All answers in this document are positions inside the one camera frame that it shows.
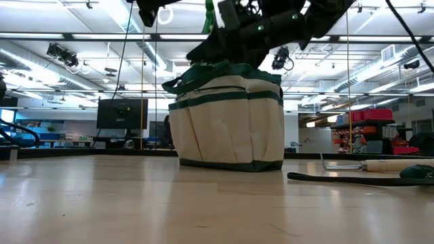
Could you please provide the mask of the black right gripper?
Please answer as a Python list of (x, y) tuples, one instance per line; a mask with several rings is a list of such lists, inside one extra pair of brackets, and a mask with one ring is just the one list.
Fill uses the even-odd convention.
[(192, 62), (231, 63), (259, 66), (270, 49), (286, 43), (306, 43), (311, 28), (306, 18), (295, 9), (279, 8), (275, 13), (260, 15), (253, 8), (237, 8), (240, 23), (237, 32), (212, 32), (191, 50), (186, 58)]

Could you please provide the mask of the beige canvas gardening bag green trim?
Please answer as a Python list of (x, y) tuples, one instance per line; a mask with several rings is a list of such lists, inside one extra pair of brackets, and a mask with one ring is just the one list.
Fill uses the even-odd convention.
[(181, 165), (233, 171), (281, 169), (284, 111), (281, 77), (222, 61), (194, 65), (162, 84)]

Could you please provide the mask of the black flat garden tool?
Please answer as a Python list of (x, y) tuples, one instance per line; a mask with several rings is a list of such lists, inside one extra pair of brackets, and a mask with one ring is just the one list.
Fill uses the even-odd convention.
[(329, 177), (310, 176), (295, 172), (288, 172), (289, 180), (300, 180), (310, 182), (337, 182), (349, 184), (361, 184), (368, 186), (434, 186), (432, 178), (356, 178), (356, 177)]

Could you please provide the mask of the person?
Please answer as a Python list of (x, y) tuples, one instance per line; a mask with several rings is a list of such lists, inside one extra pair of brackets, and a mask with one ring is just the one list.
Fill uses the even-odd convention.
[(159, 128), (159, 145), (160, 147), (172, 148), (173, 140), (172, 140), (172, 132), (170, 128), (170, 116), (166, 115), (163, 120), (163, 124)]

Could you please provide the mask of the black computer monitor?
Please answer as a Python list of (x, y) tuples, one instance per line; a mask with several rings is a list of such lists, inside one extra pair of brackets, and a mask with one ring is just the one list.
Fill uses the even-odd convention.
[(147, 99), (107, 99), (98, 103), (97, 129), (146, 129)]

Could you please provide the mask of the shelf with red bins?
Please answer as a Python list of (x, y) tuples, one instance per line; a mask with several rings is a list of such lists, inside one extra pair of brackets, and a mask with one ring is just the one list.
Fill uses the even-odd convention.
[(406, 139), (408, 130), (395, 123), (388, 108), (355, 110), (337, 116), (331, 127), (332, 144), (342, 154), (417, 154), (419, 149)]

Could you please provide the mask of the dark green rounded object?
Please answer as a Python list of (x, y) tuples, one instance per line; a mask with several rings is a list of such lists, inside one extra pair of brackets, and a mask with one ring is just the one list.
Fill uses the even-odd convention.
[(399, 173), (400, 178), (434, 179), (434, 167), (430, 165), (411, 165)]

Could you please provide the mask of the black overhead frame beam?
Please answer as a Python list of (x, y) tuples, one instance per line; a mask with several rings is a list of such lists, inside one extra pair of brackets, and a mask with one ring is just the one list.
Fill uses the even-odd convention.
[[(150, 41), (150, 42), (199, 42), (206, 40), (204, 34), (124, 34), (124, 33), (25, 33), (25, 32), (0, 32), (0, 40), (21, 40), (21, 41)], [(351, 44), (411, 44), (408, 36), (392, 35), (326, 35), (322, 38), (312, 38), (311, 43), (351, 43)]]

